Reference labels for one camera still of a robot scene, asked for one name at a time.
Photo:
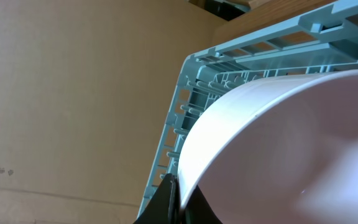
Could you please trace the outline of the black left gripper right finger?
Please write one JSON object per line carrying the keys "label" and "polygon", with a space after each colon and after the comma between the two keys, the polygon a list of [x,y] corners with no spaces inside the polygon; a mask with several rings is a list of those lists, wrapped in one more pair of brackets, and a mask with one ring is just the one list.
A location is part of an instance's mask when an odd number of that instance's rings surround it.
{"label": "black left gripper right finger", "polygon": [[223,224],[209,206],[198,186],[184,209],[181,222],[182,224]]}

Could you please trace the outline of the grey dishwasher rack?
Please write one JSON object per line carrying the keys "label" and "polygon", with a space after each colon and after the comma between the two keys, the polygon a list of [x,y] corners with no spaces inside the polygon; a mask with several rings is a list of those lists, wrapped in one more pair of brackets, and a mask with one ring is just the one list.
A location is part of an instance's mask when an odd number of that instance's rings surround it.
{"label": "grey dishwasher rack", "polygon": [[176,174],[186,135],[220,96],[252,80],[358,68],[358,1],[334,1],[187,56],[181,68],[140,209],[156,177]]}

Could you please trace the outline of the small white bowl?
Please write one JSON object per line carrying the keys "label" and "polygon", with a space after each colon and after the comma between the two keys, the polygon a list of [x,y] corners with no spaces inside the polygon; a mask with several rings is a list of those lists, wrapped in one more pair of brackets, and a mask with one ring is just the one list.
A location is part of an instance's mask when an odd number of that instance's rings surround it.
{"label": "small white bowl", "polygon": [[223,223],[358,223],[358,69],[261,78],[215,101],[178,163]]}

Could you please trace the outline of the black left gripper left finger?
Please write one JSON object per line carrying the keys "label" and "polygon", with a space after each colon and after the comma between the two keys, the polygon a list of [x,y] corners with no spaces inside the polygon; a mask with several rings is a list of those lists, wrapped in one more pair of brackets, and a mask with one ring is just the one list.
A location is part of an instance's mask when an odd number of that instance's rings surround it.
{"label": "black left gripper left finger", "polygon": [[177,179],[166,174],[142,214],[134,224],[174,224],[176,222]]}

